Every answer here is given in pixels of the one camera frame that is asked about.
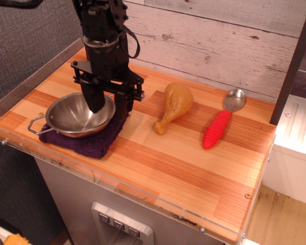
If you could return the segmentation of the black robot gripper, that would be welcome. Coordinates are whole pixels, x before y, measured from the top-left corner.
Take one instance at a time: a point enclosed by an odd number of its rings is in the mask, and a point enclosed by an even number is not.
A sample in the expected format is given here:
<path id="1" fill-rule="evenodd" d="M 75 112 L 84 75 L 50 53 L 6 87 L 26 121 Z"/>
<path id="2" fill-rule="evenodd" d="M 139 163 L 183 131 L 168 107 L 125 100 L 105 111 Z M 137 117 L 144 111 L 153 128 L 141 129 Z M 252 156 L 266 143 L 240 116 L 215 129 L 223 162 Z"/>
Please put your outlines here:
<path id="1" fill-rule="evenodd" d="M 144 79 L 129 68 L 128 39 L 114 35 L 111 40 L 82 38 L 87 61 L 73 61 L 74 82 L 81 85 L 89 109 L 97 113 L 105 105 L 104 91 L 115 93 L 116 116 L 125 120 L 134 100 L 144 99 Z"/>

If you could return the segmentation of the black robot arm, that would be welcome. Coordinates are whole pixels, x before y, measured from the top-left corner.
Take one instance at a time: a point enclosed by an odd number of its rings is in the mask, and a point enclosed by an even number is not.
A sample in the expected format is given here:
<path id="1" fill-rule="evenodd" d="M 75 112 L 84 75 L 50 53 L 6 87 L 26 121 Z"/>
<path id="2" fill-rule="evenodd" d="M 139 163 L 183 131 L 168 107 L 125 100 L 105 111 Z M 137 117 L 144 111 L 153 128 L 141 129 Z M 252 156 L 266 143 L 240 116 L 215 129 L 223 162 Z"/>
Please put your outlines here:
<path id="1" fill-rule="evenodd" d="M 117 119 L 123 121 L 135 100 L 144 98 L 144 79 L 129 68 L 127 5 L 123 1 L 74 1 L 80 19 L 87 61 L 74 61 L 74 81 L 80 84 L 89 109 L 96 113 L 105 105 L 105 92 L 114 94 Z"/>

